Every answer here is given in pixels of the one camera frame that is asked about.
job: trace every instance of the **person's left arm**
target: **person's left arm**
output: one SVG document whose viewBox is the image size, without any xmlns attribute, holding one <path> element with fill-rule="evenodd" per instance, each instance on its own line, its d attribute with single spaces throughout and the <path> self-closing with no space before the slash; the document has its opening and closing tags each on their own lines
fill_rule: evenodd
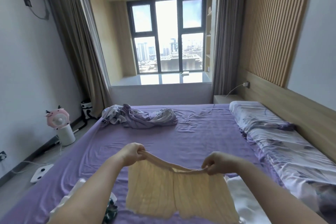
<svg viewBox="0 0 336 224">
<path fill-rule="evenodd" d="M 145 156 L 142 144 L 131 143 L 110 157 L 54 214 L 49 224 L 101 224 L 113 185 L 121 169 Z"/>
</svg>

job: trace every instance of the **bed sheet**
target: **bed sheet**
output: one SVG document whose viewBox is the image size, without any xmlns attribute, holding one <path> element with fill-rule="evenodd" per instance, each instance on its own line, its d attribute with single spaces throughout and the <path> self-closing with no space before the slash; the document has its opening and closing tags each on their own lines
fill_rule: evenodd
<svg viewBox="0 0 336 224">
<path fill-rule="evenodd" d="M 171 127 L 131 129 L 122 125 L 101 128 L 99 120 L 54 167 L 0 221 L 0 224 L 45 224 L 49 212 L 68 194 L 80 178 L 88 179 L 110 156 L 131 142 L 143 144 L 157 157 L 191 169 L 199 169 L 212 151 L 230 153 L 254 163 L 267 175 L 269 163 L 261 163 L 242 137 L 228 104 L 138 106 L 142 111 L 172 108 L 178 124 Z M 132 213 L 125 208 L 128 168 L 121 170 L 113 193 L 119 207 L 115 224 L 120 223 L 210 223 L 200 218 L 180 219 L 176 213 L 169 220 Z"/>
</svg>

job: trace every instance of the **white window sill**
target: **white window sill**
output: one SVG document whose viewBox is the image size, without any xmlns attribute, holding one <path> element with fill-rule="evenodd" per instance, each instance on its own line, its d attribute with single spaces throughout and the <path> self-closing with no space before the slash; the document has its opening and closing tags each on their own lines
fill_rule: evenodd
<svg viewBox="0 0 336 224">
<path fill-rule="evenodd" d="M 159 84 L 183 84 L 183 83 L 211 83 L 206 72 L 191 72 L 182 76 L 180 73 L 167 74 L 138 74 L 132 77 L 122 78 L 111 86 L 133 86 L 133 85 L 159 85 Z"/>
</svg>

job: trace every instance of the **black power outlet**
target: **black power outlet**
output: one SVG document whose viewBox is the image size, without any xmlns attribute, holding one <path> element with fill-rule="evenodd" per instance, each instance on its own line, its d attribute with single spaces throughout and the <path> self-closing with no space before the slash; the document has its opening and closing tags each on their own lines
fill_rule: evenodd
<svg viewBox="0 0 336 224">
<path fill-rule="evenodd" d="M 4 151 L 0 152 L 0 162 L 3 161 L 5 158 L 7 158 L 7 154 Z"/>
<path fill-rule="evenodd" d="M 24 4 L 28 7 L 33 7 L 30 0 L 23 0 L 24 1 Z"/>
</svg>

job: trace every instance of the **cityscape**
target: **cityscape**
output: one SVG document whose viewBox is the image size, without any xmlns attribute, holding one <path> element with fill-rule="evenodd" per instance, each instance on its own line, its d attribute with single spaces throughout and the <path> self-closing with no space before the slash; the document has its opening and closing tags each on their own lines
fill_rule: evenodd
<svg viewBox="0 0 336 224">
<path fill-rule="evenodd" d="M 140 73 L 158 71 L 155 38 L 135 38 L 135 48 Z M 183 70 L 203 68 L 203 33 L 182 35 Z M 160 50 L 162 72 L 179 71 L 179 44 L 177 38 L 166 40 Z"/>
</svg>

